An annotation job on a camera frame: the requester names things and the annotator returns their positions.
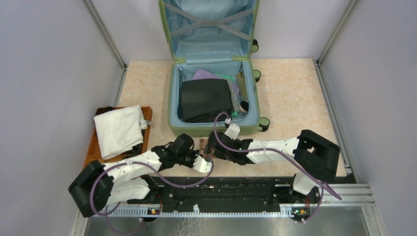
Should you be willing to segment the eyeshadow palette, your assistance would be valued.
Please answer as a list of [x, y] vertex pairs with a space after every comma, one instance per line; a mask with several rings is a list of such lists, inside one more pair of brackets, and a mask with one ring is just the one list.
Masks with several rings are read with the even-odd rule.
[[210, 140], [209, 138], [201, 138], [199, 141], [199, 154], [204, 158], [204, 159], [213, 159], [215, 158], [214, 155], [214, 146], [213, 146], [213, 141]]

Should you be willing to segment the black garment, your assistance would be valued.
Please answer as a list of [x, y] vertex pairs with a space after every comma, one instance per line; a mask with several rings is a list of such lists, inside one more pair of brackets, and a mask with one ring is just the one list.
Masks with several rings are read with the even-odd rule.
[[214, 122], [215, 117], [234, 111], [231, 88], [225, 79], [189, 80], [179, 90], [179, 119], [185, 123]]

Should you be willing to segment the gold cap bottle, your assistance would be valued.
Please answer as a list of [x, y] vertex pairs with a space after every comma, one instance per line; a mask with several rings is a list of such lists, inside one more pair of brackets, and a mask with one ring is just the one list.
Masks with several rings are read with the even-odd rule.
[[237, 83], [240, 89], [241, 102], [239, 108], [243, 113], [248, 113], [249, 103], [247, 98], [246, 79], [243, 72], [237, 73]]

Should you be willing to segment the green white tie-dye garment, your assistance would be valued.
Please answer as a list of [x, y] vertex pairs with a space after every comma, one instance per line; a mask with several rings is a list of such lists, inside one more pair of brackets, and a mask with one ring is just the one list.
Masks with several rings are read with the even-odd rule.
[[234, 80], [233, 77], [229, 76], [229, 75], [225, 75], [225, 74], [215, 74], [216, 76], [220, 77], [221, 79], [225, 79], [229, 82], [229, 85], [232, 88], [232, 103], [233, 103], [233, 107], [234, 107], [234, 111], [232, 112], [232, 117], [237, 117], [239, 114], [239, 88]]

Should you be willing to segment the purple t-shirt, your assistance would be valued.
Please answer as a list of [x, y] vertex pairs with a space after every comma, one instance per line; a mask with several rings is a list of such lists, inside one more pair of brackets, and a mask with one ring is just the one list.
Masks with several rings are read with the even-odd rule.
[[215, 74], [206, 71], [204, 69], [198, 69], [194, 76], [192, 77], [192, 80], [199, 80], [199, 79], [221, 79], [220, 77], [216, 76]]

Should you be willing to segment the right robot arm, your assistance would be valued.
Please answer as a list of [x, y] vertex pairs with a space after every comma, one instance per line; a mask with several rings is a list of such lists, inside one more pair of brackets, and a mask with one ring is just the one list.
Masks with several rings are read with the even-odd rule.
[[229, 137], [228, 132], [211, 132], [203, 153], [239, 165], [287, 160], [299, 170], [288, 189], [293, 202], [301, 203], [316, 185], [342, 199], [329, 186], [336, 177], [340, 147], [308, 129], [281, 141], [240, 140]]

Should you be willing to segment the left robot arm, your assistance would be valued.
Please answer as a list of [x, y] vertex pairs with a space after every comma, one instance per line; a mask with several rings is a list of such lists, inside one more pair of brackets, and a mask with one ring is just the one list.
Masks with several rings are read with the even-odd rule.
[[121, 161], [91, 161], [73, 180], [68, 191], [83, 217], [101, 215], [105, 206], [128, 200], [152, 203], [157, 199], [158, 191], [142, 179], [143, 175], [159, 174], [175, 165], [183, 165], [208, 176], [212, 173], [212, 161], [207, 161], [193, 150], [193, 145], [190, 136], [181, 134], [173, 142]]

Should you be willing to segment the white fluffy towel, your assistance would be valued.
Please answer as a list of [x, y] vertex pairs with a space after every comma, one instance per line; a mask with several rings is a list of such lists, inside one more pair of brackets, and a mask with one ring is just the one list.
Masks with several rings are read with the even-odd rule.
[[147, 122], [139, 105], [99, 108], [93, 120], [104, 160], [130, 151], [144, 141], [142, 131], [147, 128]]

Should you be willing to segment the orange wooden tray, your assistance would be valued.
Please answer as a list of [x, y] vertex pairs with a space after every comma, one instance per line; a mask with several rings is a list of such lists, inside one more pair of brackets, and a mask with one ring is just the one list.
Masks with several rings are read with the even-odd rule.
[[[142, 113], [144, 115], [145, 120], [148, 121], [152, 121], [152, 115], [153, 115], [153, 110], [151, 107], [149, 106], [145, 106], [145, 107], [141, 107], [142, 109]], [[86, 158], [84, 160], [84, 165], [83, 167], [85, 167], [89, 162], [94, 161], [94, 160], [98, 160], [100, 163], [103, 162], [116, 162], [116, 161], [120, 161], [122, 159], [125, 159], [127, 157], [132, 156], [133, 154], [141, 154], [143, 152], [145, 152], [148, 148], [148, 143], [149, 143], [149, 135], [150, 135], [150, 125], [147, 126], [147, 129], [142, 131], [142, 135], [144, 137], [143, 143], [139, 144], [137, 146], [135, 146], [133, 148], [133, 150], [128, 151], [127, 153], [122, 153], [118, 156], [115, 156], [111, 159], [108, 160], [103, 160], [101, 157], [101, 152], [100, 152], [100, 148], [99, 148], [99, 143], [98, 143], [98, 138], [97, 138], [97, 133], [96, 133], [96, 129], [94, 128], [91, 139], [90, 139], [90, 144], [89, 144], [89, 148], [86, 154]]]

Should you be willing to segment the green suitcase blue lining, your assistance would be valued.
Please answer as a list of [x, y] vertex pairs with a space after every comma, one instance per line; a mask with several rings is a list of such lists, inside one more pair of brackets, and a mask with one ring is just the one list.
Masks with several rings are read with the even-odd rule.
[[[161, 0], [159, 10], [167, 43], [174, 60], [168, 98], [168, 126], [172, 133], [192, 137], [208, 136], [225, 118], [240, 127], [243, 135], [260, 130], [261, 114], [250, 60], [255, 51], [254, 28], [259, 8], [257, 0]], [[192, 80], [198, 69], [246, 79], [248, 113], [239, 108], [237, 117], [219, 113], [214, 122], [185, 123], [179, 119], [181, 84]]]

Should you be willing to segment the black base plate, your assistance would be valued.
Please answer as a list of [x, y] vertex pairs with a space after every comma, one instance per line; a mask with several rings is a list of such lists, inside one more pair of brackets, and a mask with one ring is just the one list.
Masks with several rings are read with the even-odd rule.
[[319, 189], [308, 195], [292, 189], [292, 177], [210, 177], [191, 188], [176, 188], [159, 177], [145, 176], [150, 192], [143, 200], [129, 205], [154, 204], [163, 213], [191, 212], [197, 206], [202, 213], [279, 212], [284, 204], [311, 207], [319, 201]]

